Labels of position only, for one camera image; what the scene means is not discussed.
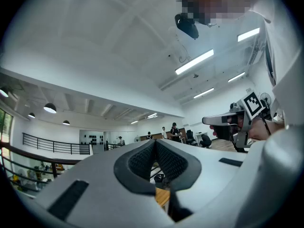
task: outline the ceiling light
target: ceiling light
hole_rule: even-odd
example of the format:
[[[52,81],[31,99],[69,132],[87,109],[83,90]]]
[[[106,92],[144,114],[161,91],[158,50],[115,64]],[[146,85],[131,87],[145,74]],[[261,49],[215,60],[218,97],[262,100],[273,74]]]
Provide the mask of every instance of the ceiling light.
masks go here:
[[[207,90],[207,91],[205,91],[205,92],[203,92],[203,93],[201,93],[199,95],[194,96],[194,99],[197,98],[197,97],[200,97],[201,95],[207,94],[207,93],[211,92],[212,90],[214,90],[214,88],[212,88],[210,90]]]
[[[63,125],[70,125],[70,122],[67,121],[67,120],[65,120],[62,124],[63,124]]]
[[[239,74],[238,76],[235,76],[234,78],[232,78],[232,79],[228,80],[228,83],[229,83],[230,81],[232,81],[232,80],[237,79],[238,77],[243,76],[244,74],[245,74],[245,72],[244,72],[244,73]]]
[[[237,41],[239,42],[239,41],[241,41],[241,40],[245,40],[245,39],[247,39],[248,37],[251,37],[251,36],[254,36],[254,35],[258,34],[259,32],[260,32],[260,28],[257,28],[257,29],[254,29],[254,30],[252,30],[252,31],[249,31],[249,32],[247,32],[247,33],[244,33],[244,34],[242,34],[242,35],[239,35],[239,36],[237,37]]]
[[[31,117],[31,118],[35,118],[35,114],[32,113],[32,112],[30,114],[28,114],[28,116]]]
[[[50,113],[56,113],[56,107],[54,106],[53,103],[47,103],[43,109],[45,109],[47,112],[50,112]]]
[[[204,53],[203,55],[200,55],[199,57],[191,60],[190,62],[184,64],[183,66],[179,67],[178,69],[175,70],[175,72],[179,75],[182,72],[186,71],[187,69],[193,67],[194,65],[200,63],[201,61],[207,59],[208,57],[212,56],[214,54],[213,49],[210,50],[209,52]]]
[[[2,88],[0,89],[0,93],[1,93],[1,95],[3,95],[4,97],[8,97],[8,96],[9,96],[9,91],[8,91],[8,89],[7,89],[6,87],[2,87]]]
[[[154,114],[152,114],[152,115],[150,115],[150,116],[147,116],[147,117],[152,117],[152,116],[155,116],[157,113],[154,113]]]

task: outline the wooden floor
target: wooden floor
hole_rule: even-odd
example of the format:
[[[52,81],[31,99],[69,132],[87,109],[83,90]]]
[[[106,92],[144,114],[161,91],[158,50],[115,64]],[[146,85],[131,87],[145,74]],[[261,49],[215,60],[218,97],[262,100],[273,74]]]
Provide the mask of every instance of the wooden floor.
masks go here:
[[[236,152],[232,142],[223,139],[212,140],[211,149]]]

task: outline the black pendant lamp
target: black pendant lamp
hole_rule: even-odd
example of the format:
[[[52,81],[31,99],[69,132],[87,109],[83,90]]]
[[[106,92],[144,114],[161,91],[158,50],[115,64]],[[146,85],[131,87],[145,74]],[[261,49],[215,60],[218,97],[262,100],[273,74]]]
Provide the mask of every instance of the black pendant lamp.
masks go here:
[[[70,125],[70,122],[67,121],[67,120],[65,120],[62,124],[63,124],[63,125]]]
[[[53,103],[47,103],[43,109],[50,113],[56,113],[56,107]]]
[[[31,118],[35,118],[35,114],[32,113],[32,112],[30,114],[28,114],[28,116],[31,117]]]
[[[9,96],[9,91],[6,87],[2,87],[0,89],[0,94],[3,95],[4,97],[8,97]]]

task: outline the fan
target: fan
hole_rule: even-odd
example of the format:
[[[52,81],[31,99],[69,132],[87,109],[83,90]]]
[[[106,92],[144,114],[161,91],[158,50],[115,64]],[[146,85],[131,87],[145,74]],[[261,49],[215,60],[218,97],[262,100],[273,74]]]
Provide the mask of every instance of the fan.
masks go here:
[[[267,94],[267,93],[261,94],[260,100],[263,100],[264,102],[266,102],[268,109],[270,109],[269,106],[271,104],[271,98],[270,98],[269,94]]]
[[[140,137],[137,136],[137,137],[134,138],[134,143],[140,142],[140,141],[141,141]]]

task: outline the person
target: person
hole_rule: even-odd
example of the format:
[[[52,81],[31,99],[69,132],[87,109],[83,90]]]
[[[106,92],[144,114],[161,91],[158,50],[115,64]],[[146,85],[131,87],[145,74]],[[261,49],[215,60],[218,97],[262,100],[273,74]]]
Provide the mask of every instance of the person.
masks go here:
[[[175,142],[181,142],[180,141],[180,136],[181,136],[181,132],[180,130],[176,127],[176,123],[172,124],[172,128],[170,130],[170,136],[172,138],[173,141]]]
[[[166,133],[166,131],[165,131],[165,127],[162,127],[161,135],[162,135],[162,138],[163,138],[163,139],[167,139],[167,138],[168,138],[168,137],[167,137],[167,133]]]
[[[123,145],[124,141],[123,141],[122,136],[119,136],[118,138],[119,138],[119,143],[118,143],[118,144],[119,144],[119,145]]]
[[[151,135],[151,133],[150,133],[150,132],[148,132],[147,139],[153,139],[153,136]]]
[[[279,121],[268,121],[267,125],[271,133],[283,129],[287,124],[303,124],[303,114],[299,117],[296,112],[303,108],[304,101],[297,104],[288,104],[292,102],[293,95],[301,95],[301,86],[303,82],[290,81],[292,75],[303,75],[304,69],[301,65],[303,61],[302,37],[299,36],[298,27],[292,18],[292,15],[280,0],[188,0],[189,4],[199,6],[200,16],[210,20],[210,23],[218,23],[221,18],[238,19],[246,11],[250,10],[260,14],[264,18],[266,29],[266,66],[270,82],[274,89],[276,99],[271,107],[271,116],[277,113]],[[243,118],[238,119],[238,126],[242,127]],[[262,119],[255,118],[252,127],[248,132],[248,138],[266,140],[268,133]]]
[[[210,138],[207,135],[202,134],[201,139],[202,140],[199,143],[202,145],[203,148],[207,147],[207,149],[208,149],[212,143]]]

